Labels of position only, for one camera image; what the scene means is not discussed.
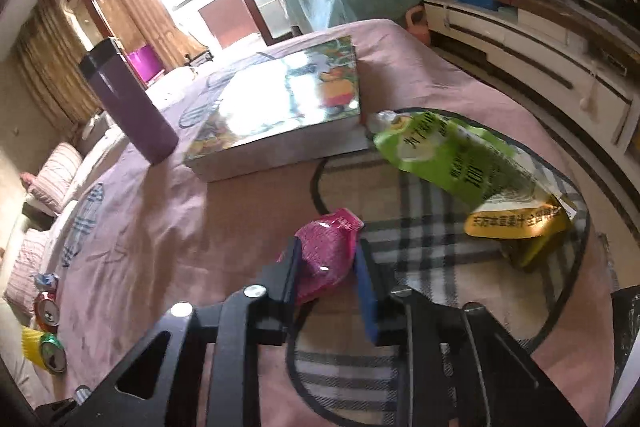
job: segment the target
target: curtain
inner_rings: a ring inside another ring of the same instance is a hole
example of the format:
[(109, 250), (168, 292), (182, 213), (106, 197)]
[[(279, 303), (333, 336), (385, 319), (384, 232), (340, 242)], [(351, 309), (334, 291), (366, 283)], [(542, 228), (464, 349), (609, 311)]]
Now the curtain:
[(122, 35), (126, 51), (135, 51), (146, 42), (166, 71), (182, 66), (187, 53), (193, 56), (206, 50), (194, 37), (178, 29), (161, 0), (98, 0), (98, 4), (107, 7), (105, 18), (115, 35)]
[(86, 49), (70, 15), (65, 0), (38, 0), (10, 57), (36, 105), (66, 139), (100, 108), (78, 69)]

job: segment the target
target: drawer handle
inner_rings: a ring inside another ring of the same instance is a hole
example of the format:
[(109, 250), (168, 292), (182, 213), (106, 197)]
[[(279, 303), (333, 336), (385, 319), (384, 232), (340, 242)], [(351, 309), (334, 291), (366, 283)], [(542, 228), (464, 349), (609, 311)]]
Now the drawer handle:
[(451, 29), (451, 23), (449, 22), (449, 10), (447, 10), (447, 5), (445, 4), (443, 6), (443, 10), (444, 10), (444, 27), (447, 30)]
[(592, 64), (591, 69), (591, 86), (586, 96), (580, 99), (580, 109), (589, 112), (593, 108), (593, 96), (596, 94), (596, 84), (598, 83), (598, 72), (596, 66)]

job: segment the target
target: book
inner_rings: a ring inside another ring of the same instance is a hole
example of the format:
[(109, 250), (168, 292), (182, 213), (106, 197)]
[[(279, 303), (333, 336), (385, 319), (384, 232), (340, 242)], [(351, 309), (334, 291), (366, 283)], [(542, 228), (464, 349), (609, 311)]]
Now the book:
[(212, 182), (368, 147), (346, 36), (238, 71), (184, 164)]

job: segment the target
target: bottle lid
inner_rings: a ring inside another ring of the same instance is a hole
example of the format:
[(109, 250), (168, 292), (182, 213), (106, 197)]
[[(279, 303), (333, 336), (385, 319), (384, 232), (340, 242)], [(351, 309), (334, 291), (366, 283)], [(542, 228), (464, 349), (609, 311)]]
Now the bottle lid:
[(120, 42), (115, 37), (107, 37), (98, 42), (94, 48), (88, 52), (78, 67), (82, 75), (88, 80), (109, 60), (117, 55), (124, 55)]

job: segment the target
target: pink pillow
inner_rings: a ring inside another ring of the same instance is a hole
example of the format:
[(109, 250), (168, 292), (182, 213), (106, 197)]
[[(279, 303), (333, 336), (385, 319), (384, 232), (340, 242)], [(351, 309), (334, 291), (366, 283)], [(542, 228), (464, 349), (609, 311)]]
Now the pink pillow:
[(33, 313), (33, 299), (38, 294), (33, 277), (40, 270), (48, 238), (48, 231), (27, 230), (4, 292), (7, 302), (19, 308), (25, 315)]
[(65, 194), (81, 163), (80, 153), (68, 143), (62, 142), (53, 149), (28, 193), (59, 214), (62, 212)]

